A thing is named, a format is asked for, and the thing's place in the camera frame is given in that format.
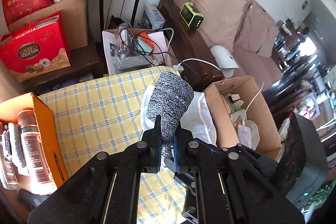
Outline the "glass jar left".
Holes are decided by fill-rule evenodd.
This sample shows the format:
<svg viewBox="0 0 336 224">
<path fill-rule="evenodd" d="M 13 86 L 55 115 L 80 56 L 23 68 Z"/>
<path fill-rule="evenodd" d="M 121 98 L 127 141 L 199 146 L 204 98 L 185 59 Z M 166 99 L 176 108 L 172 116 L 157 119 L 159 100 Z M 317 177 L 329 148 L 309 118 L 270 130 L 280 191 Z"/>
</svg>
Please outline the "glass jar left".
<svg viewBox="0 0 336 224">
<path fill-rule="evenodd" d="M 5 155 L 5 133 L 6 125 L 1 123 L 1 183 L 5 189 L 15 190 L 18 188 L 18 180 L 14 171 L 13 163 Z"/>
</svg>

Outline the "red ferrero gift bag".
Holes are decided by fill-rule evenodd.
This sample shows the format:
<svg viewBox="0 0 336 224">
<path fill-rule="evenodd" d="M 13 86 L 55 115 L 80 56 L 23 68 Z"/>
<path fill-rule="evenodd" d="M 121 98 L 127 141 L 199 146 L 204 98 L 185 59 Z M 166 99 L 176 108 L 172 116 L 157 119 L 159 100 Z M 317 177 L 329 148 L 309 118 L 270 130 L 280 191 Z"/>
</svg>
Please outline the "red ferrero gift bag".
<svg viewBox="0 0 336 224">
<path fill-rule="evenodd" d="M 1 61 L 21 83 L 71 66 L 62 14 L 55 12 L 5 35 Z"/>
</svg>

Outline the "snickers bar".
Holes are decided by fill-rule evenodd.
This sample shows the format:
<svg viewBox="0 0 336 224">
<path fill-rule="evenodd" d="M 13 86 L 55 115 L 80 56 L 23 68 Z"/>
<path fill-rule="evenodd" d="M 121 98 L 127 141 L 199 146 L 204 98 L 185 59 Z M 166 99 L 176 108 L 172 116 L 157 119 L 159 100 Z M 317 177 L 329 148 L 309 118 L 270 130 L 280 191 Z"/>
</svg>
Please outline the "snickers bar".
<svg viewBox="0 0 336 224">
<path fill-rule="evenodd" d="M 2 137 L 3 154 L 5 159 L 9 161 L 12 158 L 12 152 L 11 152 L 10 134 L 8 125 L 4 125 L 4 130 L 1 137 Z"/>
</svg>

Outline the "large brown cardboard box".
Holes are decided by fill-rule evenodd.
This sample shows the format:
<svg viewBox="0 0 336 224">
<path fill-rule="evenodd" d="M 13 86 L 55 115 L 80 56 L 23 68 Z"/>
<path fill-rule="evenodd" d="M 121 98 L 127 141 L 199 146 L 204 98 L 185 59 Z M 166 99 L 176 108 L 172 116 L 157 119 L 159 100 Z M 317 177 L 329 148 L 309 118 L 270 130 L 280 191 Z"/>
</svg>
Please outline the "large brown cardboard box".
<svg viewBox="0 0 336 224">
<path fill-rule="evenodd" d="M 40 19 L 61 11 L 64 30 L 70 51 L 88 45 L 87 38 L 87 0 L 61 0 L 53 5 L 25 16 L 9 26 L 13 33 L 22 26 L 34 23 Z"/>
</svg>

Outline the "grey rolled sock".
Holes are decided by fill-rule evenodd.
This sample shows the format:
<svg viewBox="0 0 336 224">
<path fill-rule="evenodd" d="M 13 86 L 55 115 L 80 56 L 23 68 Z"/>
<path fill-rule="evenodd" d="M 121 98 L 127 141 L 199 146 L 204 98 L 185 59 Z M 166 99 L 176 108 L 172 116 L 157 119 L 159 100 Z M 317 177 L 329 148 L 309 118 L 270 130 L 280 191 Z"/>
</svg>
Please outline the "grey rolled sock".
<svg viewBox="0 0 336 224">
<path fill-rule="evenodd" d="M 23 176 L 29 176 L 29 171 L 25 161 L 23 148 L 21 144 L 21 133 L 19 126 L 15 123 L 9 123 L 9 135 L 12 153 L 12 162 L 17 167 L 18 173 Z"/>
</svg>

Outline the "white rounded device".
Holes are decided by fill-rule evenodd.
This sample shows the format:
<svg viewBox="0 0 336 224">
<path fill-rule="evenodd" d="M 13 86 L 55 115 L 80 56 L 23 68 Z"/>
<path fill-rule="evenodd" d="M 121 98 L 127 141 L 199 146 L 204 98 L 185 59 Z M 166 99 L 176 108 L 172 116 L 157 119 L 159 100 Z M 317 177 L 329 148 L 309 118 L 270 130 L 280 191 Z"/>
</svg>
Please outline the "white rounded device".
<svg viewBox="0 0 336 224">
<path fill-rule="evenodd" d="M 213 46 L 210 51 L 217 62 L 219 69 L 223 72 L 226 79 L 231 78 L 235 69 L 239 69 L 231 53 L 223 46 Z"/>
</svg>

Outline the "beige sofa cushion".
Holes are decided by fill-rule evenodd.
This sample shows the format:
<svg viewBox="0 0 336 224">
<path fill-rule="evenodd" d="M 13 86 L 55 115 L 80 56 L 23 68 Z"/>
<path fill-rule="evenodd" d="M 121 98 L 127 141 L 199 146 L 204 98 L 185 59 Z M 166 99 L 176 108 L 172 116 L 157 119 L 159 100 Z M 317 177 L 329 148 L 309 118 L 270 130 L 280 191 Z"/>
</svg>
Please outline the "beige sofa cushion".
<svg viewBox="0 0 336 224">
<path fill-rule="evenodd" d="M 203 15 L 198 32 L 208 47 L 223 46 L 233 51 L 236 33 L 247 8 L 245 0 L 173 0 L 179 9 L 191 2 Z"/>
<path fill-rule="evenodd" d="M 245 0 L 244 15 L 234 45 L 262 57 L 271 57 L 278 35 L 276 22 L 255 0 Z"/>
</svg>

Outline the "green yellow portable device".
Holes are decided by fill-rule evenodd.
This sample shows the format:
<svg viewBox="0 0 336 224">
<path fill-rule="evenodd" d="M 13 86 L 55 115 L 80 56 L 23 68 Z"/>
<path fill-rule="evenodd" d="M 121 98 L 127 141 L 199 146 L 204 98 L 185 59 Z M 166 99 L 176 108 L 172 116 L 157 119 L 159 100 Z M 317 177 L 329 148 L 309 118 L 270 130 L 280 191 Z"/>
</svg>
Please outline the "green yellow portable device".
<svg viewBox="0 0 336 224">
<path fill-rule="evenodd" d="M 186 2 L 179 14 L 188 28 L 194 30 L 198 29 L 204 20 L 203 14 L 191 2 Z"/>
</svg>

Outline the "glass jar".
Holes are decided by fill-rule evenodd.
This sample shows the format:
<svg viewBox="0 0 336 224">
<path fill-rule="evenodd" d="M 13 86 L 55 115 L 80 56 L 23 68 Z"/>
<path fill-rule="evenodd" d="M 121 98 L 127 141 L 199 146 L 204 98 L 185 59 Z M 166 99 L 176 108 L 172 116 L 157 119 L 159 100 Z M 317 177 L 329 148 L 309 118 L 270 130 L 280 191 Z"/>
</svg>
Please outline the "glass jar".
<svg viewBox="0 0 336 224">
<path fill-rule="evenodd" d="M 23 155 L 32 180 L 39 184 L 52 183 L 52 174 L 47 164 L 33 109 L 18 114 L 18 125 Z"/>
<path fill-rule="evenodd" d="M 18 188 L 18 180 L 14 171 L 13 163 L 5 155 L 5 133 L 6 125 L 1 123 L 1 183 L 5 189 L 15 190 Z"/>
</svg>

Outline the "grey knit headband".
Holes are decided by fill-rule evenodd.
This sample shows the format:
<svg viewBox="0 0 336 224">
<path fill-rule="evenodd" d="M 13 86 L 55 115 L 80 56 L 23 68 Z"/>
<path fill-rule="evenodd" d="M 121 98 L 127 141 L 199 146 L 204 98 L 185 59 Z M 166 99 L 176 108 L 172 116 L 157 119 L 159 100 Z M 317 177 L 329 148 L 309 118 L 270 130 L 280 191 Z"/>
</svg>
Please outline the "grey knit headband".
<svg viewBox="0 0 336 224">
<path fill-rule="evenodd" d="M 161 117 L 162 157 L 172 157 L 175 130 L 193 98 L 192 87 L 180 76 L 171 72 L 160 74 L 149 100 L 146 117 L 153 122 L 157 116 Z"/>
</svg>

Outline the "orange cardboard box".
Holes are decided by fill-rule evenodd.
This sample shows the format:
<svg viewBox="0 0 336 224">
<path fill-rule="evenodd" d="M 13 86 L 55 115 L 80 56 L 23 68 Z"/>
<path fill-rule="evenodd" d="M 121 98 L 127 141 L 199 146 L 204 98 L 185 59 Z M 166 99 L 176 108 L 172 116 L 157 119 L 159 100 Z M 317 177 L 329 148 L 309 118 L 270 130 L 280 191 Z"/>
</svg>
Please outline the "orange cardboard box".
<svg viewBox="0 0 336 224">
<path fill-rule="evenodd" d="M 18 188 L 8 190 L 1 183 L 1 203 L 18 223 L 26 223 L 29 217 L 28 208 L 23 205 L 19 195 L 22 193 L 34 194 L 38 198 L 53 193 L 68 179 L 68 174 L 60 153 L 54 114 L 34 93 L 26 93 L 1 102 L 1 123 L 18 125 L 18 114 L 22 110 L 33 109 L 37 125 L 42 138 L 42 146 L 45 158 L 52 174 L 52 183 L 39 184 L 32 180 L 31 176 L 23 176 L 18 173 L 13 164 L 18 180 Z"/>
</svg>

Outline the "black box device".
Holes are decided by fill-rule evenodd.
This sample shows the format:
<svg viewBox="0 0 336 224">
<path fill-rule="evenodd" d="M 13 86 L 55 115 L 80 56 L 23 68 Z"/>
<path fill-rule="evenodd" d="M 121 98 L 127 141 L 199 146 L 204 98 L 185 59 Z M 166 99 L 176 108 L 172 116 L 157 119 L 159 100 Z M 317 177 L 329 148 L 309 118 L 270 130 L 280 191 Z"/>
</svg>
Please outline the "black box device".
<svg viewBox="0 0 336 224">
<path fill-rule="evenodd" d="M 290 114 L 284 154 L 273 182 L 298 209 L 307 205 L 325 181 L 328 163 L 324 146 L 313 122 Z"/>
</svg>

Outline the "white mesh garment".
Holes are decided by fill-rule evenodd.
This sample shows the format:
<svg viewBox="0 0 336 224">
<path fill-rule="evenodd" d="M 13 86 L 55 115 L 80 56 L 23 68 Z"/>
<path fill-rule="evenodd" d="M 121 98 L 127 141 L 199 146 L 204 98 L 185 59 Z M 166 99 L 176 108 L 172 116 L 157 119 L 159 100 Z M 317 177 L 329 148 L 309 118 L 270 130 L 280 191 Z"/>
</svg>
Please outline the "white mesh garment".
<svg viewBox="0 0 336 224">
<path fill-rule="evenodd" d="M 154 122 L 146 116 L 153 91 L 154 85 L 150 85 L 146 89 L 141 102 L 140 121 L 143 131 L 154 128 Z M 206 102 L 205 93 L 194 92 L 194 98 L 187 112 L 183 114 L 180 122 L 181 127 L 191 131 L 194 138 L 201 139 L 208 144 L 216 146 L 217 132 Z"/>
</svg>

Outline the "small white blue box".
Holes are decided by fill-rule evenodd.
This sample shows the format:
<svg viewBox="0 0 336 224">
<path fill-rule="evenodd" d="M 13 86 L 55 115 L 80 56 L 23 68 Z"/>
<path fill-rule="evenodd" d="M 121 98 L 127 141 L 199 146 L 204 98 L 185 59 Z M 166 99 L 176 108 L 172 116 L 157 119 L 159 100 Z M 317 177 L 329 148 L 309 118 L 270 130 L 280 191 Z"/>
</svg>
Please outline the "small white blue box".
<svg viewBox="0 0 336 224">
<path fill-rule="evenodd" d="M 147 30 L 159 30 L 165 24 L 165 18 L 159 12 L 157 7 L 152 4 L 145 4 L 140 28 Z"/>
</svg>

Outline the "yellow plaid cloth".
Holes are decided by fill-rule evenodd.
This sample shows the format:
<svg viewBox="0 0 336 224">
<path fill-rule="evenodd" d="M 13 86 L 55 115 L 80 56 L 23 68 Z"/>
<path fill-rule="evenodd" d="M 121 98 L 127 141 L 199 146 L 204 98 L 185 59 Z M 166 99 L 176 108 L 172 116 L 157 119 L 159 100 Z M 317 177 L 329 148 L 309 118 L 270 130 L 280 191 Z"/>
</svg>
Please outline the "yellow plaid cloth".
<svg viewBox="0 0 336 224">
<path fill-rule="evenodd" d="M 60 153 L 72 176 L 96 153 L 122 152 L 141 140 L 141 101 L 169 67 L 152 67 L 86 81 L 40 95 L 53 112 Z M 169 169 L 142 174 L 138 223 L 182 223 L 186 190 Z"/>
</svg>

